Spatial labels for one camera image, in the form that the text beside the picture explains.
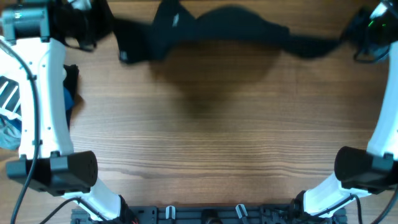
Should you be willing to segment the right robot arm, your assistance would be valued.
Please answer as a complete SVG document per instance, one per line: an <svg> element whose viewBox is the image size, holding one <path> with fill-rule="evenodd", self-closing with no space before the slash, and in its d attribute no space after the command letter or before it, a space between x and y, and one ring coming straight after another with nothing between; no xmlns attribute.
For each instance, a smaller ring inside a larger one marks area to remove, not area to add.
<svg viewBox="0 0 398 224"><path fill-rule="evenodd" d="M359 198L397 192L397 1L380 1L357 16L345 37L357 45L355 62L386 60L385 90L365 149L342 147L331 175L302 193L301 208L309 218L330 218Z"/></svg>

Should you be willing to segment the white folded shirt black print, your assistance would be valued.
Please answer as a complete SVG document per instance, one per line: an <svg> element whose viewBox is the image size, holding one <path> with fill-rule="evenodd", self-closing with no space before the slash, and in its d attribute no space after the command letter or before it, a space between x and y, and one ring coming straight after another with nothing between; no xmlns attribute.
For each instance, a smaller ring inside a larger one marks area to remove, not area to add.
<svg viewBox="0 0 398 224"><path fill-rule="evenodd" d="M10 120L21 120L19 84L12 79L19 65L15 59L1 50L1 115Z"/></svg>

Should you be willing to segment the blue folded shirt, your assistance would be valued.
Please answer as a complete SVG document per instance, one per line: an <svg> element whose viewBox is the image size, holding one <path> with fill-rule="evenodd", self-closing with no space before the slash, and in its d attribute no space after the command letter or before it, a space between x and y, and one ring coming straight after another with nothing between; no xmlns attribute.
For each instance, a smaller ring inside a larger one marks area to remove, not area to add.
<svg viewBox="0 0 398 224"><path fill-rule="evenodd" d="M68 111L74 107L74 100L71 96L71 93L67 88L63 88L64 102L65 102L65 110Z"/></svg>

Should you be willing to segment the black folded garment in pile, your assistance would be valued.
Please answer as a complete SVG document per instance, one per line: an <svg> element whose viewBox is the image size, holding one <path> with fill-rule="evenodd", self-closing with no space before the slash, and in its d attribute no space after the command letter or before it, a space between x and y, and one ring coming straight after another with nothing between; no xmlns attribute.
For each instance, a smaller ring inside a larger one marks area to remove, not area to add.
<svg viewBox="0 0 398 224"><path fill-rule="evenodd" d="M66 78L63 81L63 87L67 88L68 91L71 93L71 96L75 102L75 96L78 88L78 76L79 76L79 69L77 65L64 65L63 66L66 71ZM70 120L72 116L73 108L66 111L66 119L68 128L70 128Z"/></svg>

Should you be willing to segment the light blue folded garment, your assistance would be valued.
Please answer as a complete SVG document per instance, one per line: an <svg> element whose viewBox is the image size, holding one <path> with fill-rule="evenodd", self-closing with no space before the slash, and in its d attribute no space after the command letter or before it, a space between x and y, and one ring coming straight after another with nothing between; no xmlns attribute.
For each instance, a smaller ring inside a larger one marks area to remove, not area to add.
<svg viewBox="0 0 398 224"><path fill-rule="evenodd" d="M5 118L1 117L1 149L15 151L21 143L21 132Z"/></svg>

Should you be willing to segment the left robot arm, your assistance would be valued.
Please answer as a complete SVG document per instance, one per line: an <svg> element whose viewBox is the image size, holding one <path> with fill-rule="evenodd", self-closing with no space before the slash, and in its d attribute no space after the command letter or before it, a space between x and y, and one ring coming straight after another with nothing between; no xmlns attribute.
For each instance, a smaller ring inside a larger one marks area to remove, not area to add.
<svg viewBox="0 0 398 224"><path fill-rule="evenodd" d="M77 203L96 223L136 223L122 196L98 178L96 156L75 152L64 81L78 74L64 64L66 38L90 52L111 32L106 1L18 1L1 12L1 114L21 121L19 158L7 176L28 189Z"/></svg>

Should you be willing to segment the black polo shirt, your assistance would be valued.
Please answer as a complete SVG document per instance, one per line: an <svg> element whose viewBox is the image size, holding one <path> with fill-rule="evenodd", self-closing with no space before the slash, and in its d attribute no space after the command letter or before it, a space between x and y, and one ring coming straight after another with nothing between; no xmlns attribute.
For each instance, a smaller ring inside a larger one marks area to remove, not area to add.
<svg viewBox="0 0 398 224"><path fill-rule="evenodd" d="M300 58L323 57L341 43L340 39L293 34L288 27L266 21L238 6L219 7L193 17L180 1L166 0L159 4L151 23L114 17L107 1L93 1L91 12L103 35L115 34L119 59L125 64L163 60L182 42L235 40L258 43Z"/></svg>

